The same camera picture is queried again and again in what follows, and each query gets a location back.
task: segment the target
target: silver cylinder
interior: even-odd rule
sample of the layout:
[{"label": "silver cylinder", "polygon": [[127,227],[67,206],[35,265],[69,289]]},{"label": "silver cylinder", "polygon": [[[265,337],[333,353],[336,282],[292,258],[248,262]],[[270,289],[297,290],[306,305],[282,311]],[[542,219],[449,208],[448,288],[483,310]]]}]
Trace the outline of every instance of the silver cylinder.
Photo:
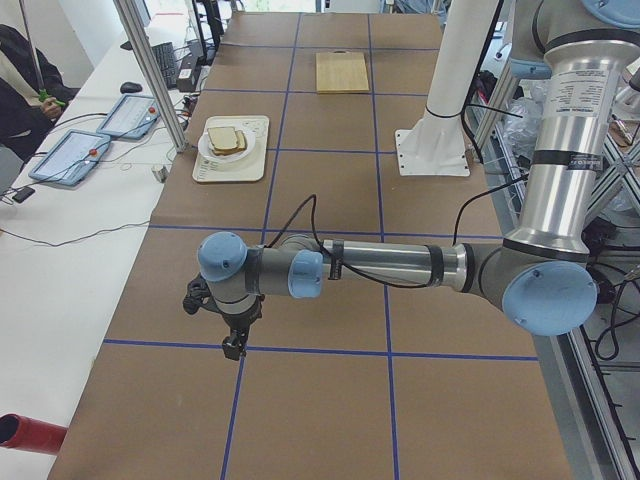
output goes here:
[{"label": "silver cylinder", "polygon": [[29,48],[31,50],[31,59],[33,61],[33,68],[36,72],[36,81],[38,82],[38,90],[44,89],[44,80],[42,78],[42,70],[40,70],[40,60],[38,59],[38,51],[33,44],[31,38],[31,30],[29,30],[29,20],[27,18],[27,8],[24,5],[24,0],[20,0],[20,11],[22,12],[22,21],[24,22],[24,30],[27,34],[27,41],[29,42]]},{"label": "silver cylinder", "polygon": [[[334,241],[325,240],[324,247],[334,254]],[[344,242],[344,262],[379,280],[406,285],[445,285],[462,290],[467,280],[467,257],[464,246],[441,247],[443,273],[434,276],[434,248],[421,245],[391,243]],[[325,270],[330,268],[326,258]],[[345,278],[359,278],[347,268]]]},{"label": "silver cylinder", "polygon": [[131,42],[133,53],[144,74],[144,78],[147,80],[156,102],[158,102],[160,114],[167,126],[167,131],[171,136],[173,145],[176,147],[178,153],[184,152],[187,148],[187,141],[182,131],[182,126],[176,116],[175,109],[173,108],[173,102],[171,102],[171,98],[169,97],[166,84],[160,73],[160,68],[153,56],[151,46],[144,32],[140,13],[132,0],[113,0],[113,3],[120,16],[122,26],[125,32],[127,32],[127,37]]},{"label": "silver cylinder", "polygon": [[[553,77],[520,226],[506,236],[508,240],[559,252],[588,253],[580,237],[596,172],[578,163],[602,155],[620,73],[638,55],[638,46],[617,40],[569,43],[545,55]],[[552,157],[564,152],[575,156],[569,166],[556,165],[537,162],[540,152]]]}]

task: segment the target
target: black jacket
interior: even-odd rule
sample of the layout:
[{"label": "black jacket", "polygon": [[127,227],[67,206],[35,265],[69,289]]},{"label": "black jacket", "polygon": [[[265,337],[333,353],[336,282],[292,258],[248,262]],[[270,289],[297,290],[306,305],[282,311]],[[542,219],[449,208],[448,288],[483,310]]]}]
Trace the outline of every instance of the black jacket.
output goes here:
[{"label": "black jacket", "polygon": [[[0,50],[37,92],[38,81],[27,40],[16,29],[0,25]],[[58,69],[40,51],[38,59],[47,92],[67,103],[77,90],[64,86]],[[22,95],[0,78],[0,143],[26,161],[35,153],[52,127],[53,123],[39,107],[30,106]],[[28,130],[31,130],[29,135],[15,137]]]}]

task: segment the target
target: person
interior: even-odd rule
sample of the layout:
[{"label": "person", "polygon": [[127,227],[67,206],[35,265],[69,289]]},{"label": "person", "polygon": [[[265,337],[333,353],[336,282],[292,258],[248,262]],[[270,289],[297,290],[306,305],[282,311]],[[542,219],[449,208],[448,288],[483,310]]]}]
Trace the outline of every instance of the person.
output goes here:
[{"label": "person", "polygon": [[55,65],[38,50],[44,87],[51,97],[38,99],[38,81],[29,42],[15,28],[0,25],[0,144],[25,163],[62,115],[77,89],[66,87]]},{"label": "person", "polygon": [[[396,13],[431,13],[435,0],[395,0],[393,11]],[[446,5],[451,2],[443,0],[434,13],[438,16],[440,26],[443,27],[447,21]]]}]

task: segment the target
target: cord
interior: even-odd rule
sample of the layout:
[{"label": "cord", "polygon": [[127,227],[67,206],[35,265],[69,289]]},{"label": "cord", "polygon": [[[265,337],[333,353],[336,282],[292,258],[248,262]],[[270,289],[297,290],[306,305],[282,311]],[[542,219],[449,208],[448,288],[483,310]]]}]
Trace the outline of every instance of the cord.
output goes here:
[{"label": "cord", "polygon": [[13,233],[13,232],[10,232],[8,230],[5,230],[2,227],[0,227],[0,231],[6,233],[7,235],[11,235],[12,237],[16,237],[16,238],[19,238],[21,240],[26,240],[28,242],[35,243],[37,245],[44,245],[46,247],[57,248],[57,247],[62,247],[64,245],[69,245],[70,243],[81,242],[82,240],[87,240],[88,238],[92,238],[92,237],[95,237],[95,236],[98,236],[98,235],[102,235],[103,233],[112,233],[112,232],[117,232],[118,230],[123,230],[125,228],[142,227],[142,226],[148,225],[148,224],[149,224],[148,220],[146,222],[140,222],[140,223],[125,223],[124,225],[120,225],[119,227],[104,228],[102,230],[98,230],[97,232],[91,233],[89,235],[83,235],[82,237],[74,238],[72,240],[65,240],[64,242],[60,242],[60,243],[51,243],[51,242],[47,242],[46,240],[36,240],[34,238],[25,237],[25,236],[22,236],[22,235],[18,235],[17,233]]},{"label": "cord", "polygon": [[478,146],[478,142],[476,142],[475,134],[471,131],[471,127],[469,127],[469,124],[467,123],[467,118],[466,118],[466,115],[464,114],[464,109],[463,109],[463,113],[460,114],[460,120],[462,120],[462,130],[464,130],[464,133],[467,135],[467,137],[469,137],[469,140],[471,141],[471,145],[473,146],[473,150],[476,152],[476,155],[478,157],[478,161],[484,165],[484,156],[482,155],[482,151]]},{"label": "cord", "polygon": [[[312,202],[312,205],[311,205],[311,232],[313,234],[313,239],[315,240],[316,244],[318,245],[318,248],[319,248],[321,253],[323,253],[324,255],[327,255],[329,258],[331,258],[331,260],[336,260],[334,255],[324,247],[322,241],[318,237],[318,232],[317,232],[317,229],[316,229],[316,208],[317,208],[317,205],[318,205],[318,197],[317,197],[317,195],[315,193],[312,194],[312,195],[309,195],[300,205],[298,205],[298,208],[296,208],[296,210],[293,212],[291,217],[289,217],[289,220],[287,220],[287,222],[285,223],[284,227],[282,227],[280,229],[280,231],[276,234],[275,238],[271,242],[269,242],[269,244],[267,245],[267,248],[273,248],[273,246],[280,240],[280,238],[282,238],[282,236],[286,233],[286,231],[289,228],[289,226],[291,225],[291,223],[293,223],[293,221],[300,214],[302,209],[309,202]],[[429,284],[427,284],[427,283],[420,283],[420,284],[415,284],[415,285],[407,285],[407,284],[399,284],[399,283],[388,282],[386,280],[382,280],[379,276],[376,277],[376,276],[370,275],[370,274],[360,270],[359,268],[356,268],[353,265],[350,265],[350,264],[348,264],[347,262],[344,262],[344,261],[342,262],[342,266],[344,268],[346,268],[347,270],[352,271],[353,273],[355,273],[356,275],[358,275],[360,277],[366,278],[367,280],[370,280],[370,281],[375,282],[375,283],[379,283],[379,284],[387,286],[387,287],[402,288],[402,289],[416,289],[416,288],[429,287]]]},{"label": "cord", "polygon": [[72,117],[69,118],[67,120],[65,120],[64,122],[60,122],[60,123],[56,123],[55,126],[49,131],[49,133],[53,132],[54,130],[56,130],[58,127],[61,127],[62,125],[72,122],[74,120],[78,120],[79,118],[85,118],[85,117],[106,117],[107,115],[109,115],[108,113],[85,113],[84,115],[78,115],[77,117]]},{"label": "cord", "polygon": [[[100,150],[100,149],[101,149],[102,147],[104,147],[105,145],[108,145],[109,143],[111,143],[111,141],[112,141],[112,140],[118,140],[118,139],[120,139],[120,138],[124,137],[125,135],[127,135],[129,132],[132,132],[132,131],[134,131],[134,130],[137,130],[138,128],[143,127],[143,126],[145,126],[145,125],[147,125],[147,124],[149,124],[149,123],[153,123],[153,122],[155,122],[155,118],[154,118],[154,119],[152,119],[152,120],[149,120],[148,122],[145,122],[145,123],[143,123],[143,124],[141,124],[141,125],[138,125],[138,126],[136,126],[136,127],[133,127],[132,129],[127,130],[126,132],[121,133],[120,135],[114,135],[113,137],[109,138],[109,140],[107,140],[107,141],[105,141],[105,142],[103,142],[103,143],[101,143],[101,144],[99,144],[99,145],[97,145],[97,146],[93,147],[91,150]],[[108,162],[113,162],[113,161],[115,160],[115,159],[113,159],[113,160],[90,160],[90,159],[89,159],[89,157],[90,157],[90,156],[91,156],[91,151],[87,152],[87,154],[86,154],[83,158],[81,158],[80,160],[78,160],[78,161],[76,161],[76,162],[73,162],[71,165],[67,166],[67,167],[66,167],[66,168],[64,168],[63,170],[60,170],[59,172],[56,172],[56,173],[54,173],[54,174],[51,174],[51,175],[49,175],[48,177],[45,177],[45,178],[40,179],[40,180],[36,180],[35,182],[32,182],[32,183],[28,183],[27,185],[22,185],[21,187],[18,187],[18,188],[9,188],[8,190],[5,190],[4,192],[1,192],[1,193],[0,193],[0,199],[1,199],[1,198],[3,198],[3,197],[6,197],[7,195],[11,195],[12,193],[16,193],[16,192],[20,191],[21,189],[23,189],[23,188],[25,188],[25,187],[32,187],[32,186],[34,186],[34,185],[39,185],[39,184],[41,184],[41,183],[45,183],[45,182],[47,182],[47,181],[51,180],[52,178],[56,178],[56,177],[58,177],[59,175],[62,175],[62,176],[63,176],[63,178],[64,178],[64,175],[65,175],[65,174],[66,174],[70,169],[74,168],[75,166],[79,165],[79,164],[80,164],[80,163],[82,163],[82,162],[100,163],[100,162],[102,161],[102,162],[108,163]]]},{"label": "cord", "polygon": [[122,157],[125,157],[125,156],[129,155],[129,153],[134,151],[136,148],[144,147],[147,143],[149,143],[151,141],[151,139],[153,138],[153,136],[155,135],[156,132],[158,132],[158,131],[160,131],[160,130],[162,130],[164,128],[167,128],[167,127],[166,126],[162,126],[162,127],[156,128],[150,135],[148,135],[148,138],[144,142],[141,142],[141,143],[131,147],[129,150],[127,150],[124,153],[121,153],[116,158],[112,158],[111,160],[102,160],[100,163],[114,163],[114,162],[120,160]]},{"label": "cord", "polygon": [[456,242],[458,241],[458,228],[460,227],[460,219],[462,218],[462,213],[464,212],[464,209],[467,208],[467,206],[469,206],[469,204],[471,204],[471,202],[484,197],[485,195],[490,195],[492,193],[498,192],[504,188],[510,187],[511,185],[515,185],[516,183],[522,181],[522,180],[526,180],[529,177],[529,174],[526,173],[524,175],[521,175],[520,177],[511,180],[507,183],[505,183],[504,185],[500,185],[499,187],[495,187],[492,188],[490,190],[487,190],[486,192],[483,193],[479,193],[478,195],[475,195],[473,197],[471,197],[469,200],[467,200],[466,202],[464,202],[464,204],[462,205],[462,207],[460,207],[460,210],[458,211],[458,216],[456,217],[456,224],[455,227],[453,228],[453,242],[452,245],[455,245]]},{"label": "cord", "polygon": [[640,123],[638,123],[638,125],[636,125],[636,130],[635,132],[633,132],[633,137],[631,137],[631,145],[633,145],[636,142],[636,137],[638,136],[638,131],[640,130]]},{"label": "cord", "polygon": [[[613,360],[614,358],[616,358],[619,353],[620,353],[620,344],[618,343],[618,337],[616,334],[616,329],[618,327],[622,327],[624,325],[628,325],[629,323],[637,320],[638,318],[640,318],[640,313],[637,315],[634,315],[632,318],[625,320],[623,322],[620,323],[616,323],[616,317],[618,314],[618,310],[619,310],[619,303],[620,303],[620,299],[622,298],[622,293],[624,292],[624,289],[626,288],[627,285],[629,285],[629,281],[624,280],[622,282],[622,284],[620,285],[620,287],[618,288],[618,292],[616,293],[616,298],[613,301],[612,304],[612,309],[611,309],[611,317],[609,318],[609,326],[607,328],[605,328],[602,333],[600,333],[600,335],[598,336],[598,338],[596,339],[595,345],[594,345],[594,353],[596,355],[596,357],[598,357],[600,360],[604,360],[604,361],[609,361],[609,360]],[[600,351],[601,347],[602,347],[602,342],[604,341],[604,339],[606,338],[607,334],[611,335],[611,343],[613,344],[613,352],[610,355],[603,355]]]},{"label": "cord", "polygon": [[[592,262],[590,265],[592,266],[602,266],[602,267],[606,267],[609,268],[615,272],[620,273],[621,275],[626,275],[627,272],[624,271],[621,268],[616,267],[615,265],[610,265],[608,263],[603,263],[603,262]],[[615,299],[612,303],[612,310],[611,310],[611,315],[609,317],[609,326],[607,328],[605,328],[602,332],[600,332],[600,335],[598,336],[598,338],[595,340],[595,344],[594,344],[594,354],[596,355],[596,357],[598,357],[600,360],[604,360],[604,361],[609,361],[609,360],[613,360],[614,358],[616,358],[619,353],[620,353],[620,344],[618,342],[618,337],[616,335],[616,329],[618,327],[623,327],[625,325],[628,325],[632,322],[635,322],[638,318],[640,318],[640,313],[638,312],[631,312],[627,309],[624,309],[622,307],[620,307],[620,299],[622,298],[622,294],[624,292],[624,289],[626,288],[626,286],[628,284],[633,284],[633,286],[635,287],[636,291],[640,294],[640,285],[638,285],[638,282],[636,280],[623,280],[619,285],[618,285],[618,290],[616,292],[616,296]],[[632,315],[631,318],[624,320],[622,322],[616,323],[616,318],[617,318],[617,313],[618,311],[627,313],[629,315]],[[611,342],[613,344],[613,352],[610,355],[604,355],[601,352],[602,349],[602,342],[604,341],[604,339],[607,337],[607,335],[610,334],[611,335]]]},{"label": "cord", "polygon": [[638,245],[605,245],[602,249],[609,250],[611,252],[640,252],[640,246]]},{"label": "cord", "polygon": [[464,110],[467,107],[478,107],[478,108],[484,108],[487,110],[492,110],[494,112],[498,112],[498,113],[502,113],[504,115],[509,115],[511,117],[517,117],[517,118],[524,118],[522,115],[519,115],[517,113],[513,113],[513,112],[509,112],[508,110],[502,110],[500,108],[494,108],[494,107],[490,107],[489,105],[481,105],[479,103],[465,103],[464,107],[462,108],[462,110],[460,110],[460,112],[455,113],[453,115],[440,115],[439,113],[435,113],[432,112],[431,110],[429,110],[429,107],[427,107],[427,112],[429,112],[431,115],[433,115],[434,117],[438,117],[438,118],[455,118],[458,115],[462,115],[464,113]]},{"label": "cord", "polygon": [[613,226],[614,226],[614,227],[616,227],[616,228],[623,229],[623,230],[624,230],[624,229],[631,229],[631,230],[633,230],[633,229],[638,229],[638,228],[640,228],[640,226],[632,227],[632,226],[628,226],[628,225],[616,225],[615,223],[611,223],[611,225],[613,225]]}]

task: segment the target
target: light blue joint cap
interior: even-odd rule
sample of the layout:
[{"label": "light blue joint cap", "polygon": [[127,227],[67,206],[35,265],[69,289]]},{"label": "light blue joint cap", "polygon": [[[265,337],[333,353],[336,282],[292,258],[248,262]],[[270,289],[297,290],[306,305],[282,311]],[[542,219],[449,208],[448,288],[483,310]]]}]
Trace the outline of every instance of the light blue joint cap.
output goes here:
[{"label": "light blue joint cap", "polygon": [[551,78],[551,68],[544,62],[531,62],[511,57],[511,74],[519,80],[546,80]]},{"label": "light blue joint cap", "polygon": [[204,239],[198,249],[200,274],[208,282],[234,276],[247,258],[247,245],[231,232],[217,232]]},{"label": "light blue joint cap", "polygon": [[640,28],[638,0],[582,0],[584,8],[598,20],[619,28]]},{"label": "light blue joint cap", "polygon": [[289,293],[293,298],[315,298],[322,291],[322,254],[301,250],[289,267]]},{"label": "light blue joint cap", "polygon": [[545,262],[511,281],[502,297],[502,311],[534,335],[561,335],[589,318],[597,296],[591,275],[581,266]]}]

